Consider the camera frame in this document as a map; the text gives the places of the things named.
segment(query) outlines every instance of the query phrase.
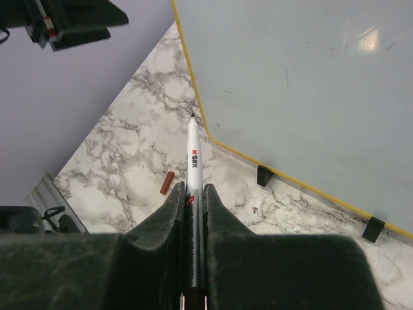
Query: black cable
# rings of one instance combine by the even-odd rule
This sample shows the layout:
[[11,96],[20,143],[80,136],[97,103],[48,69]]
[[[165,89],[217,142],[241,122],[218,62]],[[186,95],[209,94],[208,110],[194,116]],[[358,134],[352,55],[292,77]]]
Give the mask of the black cable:
[[8,31],[6,28],[0,28],[0,31],[6,34],[6,37],[0,39],[0,44],[2,44],[7,41],[8,37],[10,37],[10,31]]

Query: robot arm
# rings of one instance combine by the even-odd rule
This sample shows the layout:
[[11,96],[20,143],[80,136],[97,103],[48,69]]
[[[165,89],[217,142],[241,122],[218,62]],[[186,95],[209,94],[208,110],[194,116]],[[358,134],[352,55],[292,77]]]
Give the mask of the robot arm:
[[110,38],[107,27],[128,23],[108,0],[0,0],[0,30],[25,27],[34,43],[54,51]]

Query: black mechanical part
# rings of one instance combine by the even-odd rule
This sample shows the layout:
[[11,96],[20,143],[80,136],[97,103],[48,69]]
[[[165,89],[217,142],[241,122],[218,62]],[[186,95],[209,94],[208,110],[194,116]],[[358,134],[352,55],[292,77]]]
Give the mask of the black mechanical part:
[[59,227],[52,221],[52,217],[55,216],[55,215],[59,215],[59,214],[63,213],[63,212],[65,211],[65,209],[66,209],[66,208],[65,208],[64,206],[62,206],[62,205],[59,206],[59,207],[49,208],[49,209],[47,209],[47,210],[45,211],[42,219],[43,219],[44,221],[48,222],[49,225],[51,226],[51,228],[52,228],[54,231],[59,231]]
[[34,43],[55,51],[108,39],[107,27],[127,23],[108,0],[0,0],[0,25],[24,26]]
[[363,251],[339,235],[258,236],[205,186],[208,309],[383,310]]
[[1,234],[44,234],[40,212],[33,207],[0,207]]
[[266,187],[273,175],[274,173],[271,170],[259,165],[257,168],[257,184]]
[[179,309],[185,186],[123,234],[0,236],[0,309]]
[[[204,194],[209,310],[383,309],[350,238],[258,236]],[[0,236],[0,309],[178,310],[184,204],[181,183],[125,235]]]
[[384,226],[385,226],[385,222],[372,216],[367,223],[367,226],[363,232],[362,237],[374,243],[376,242],[377,238],[379,238],[381,230],[384,228]]

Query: white marker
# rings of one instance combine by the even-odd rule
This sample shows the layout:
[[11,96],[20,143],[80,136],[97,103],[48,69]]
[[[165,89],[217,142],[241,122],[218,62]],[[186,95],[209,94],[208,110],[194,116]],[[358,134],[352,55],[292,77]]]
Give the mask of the white marker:
[[188,124],[186,146],[186,205],[184,226],[185,309],[205,308],[205,257],[203,234],[203,177],[201,142],[195,115]]

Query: gray wall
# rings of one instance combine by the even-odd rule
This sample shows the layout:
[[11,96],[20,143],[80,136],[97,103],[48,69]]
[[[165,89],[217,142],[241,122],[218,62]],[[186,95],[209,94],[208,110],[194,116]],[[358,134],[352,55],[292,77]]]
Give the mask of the gray wall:
[[129,17],[112,38],[61,52],[24,29],[0,46],[0,204],[57,174],[173,22],[169,0],[112,0]]

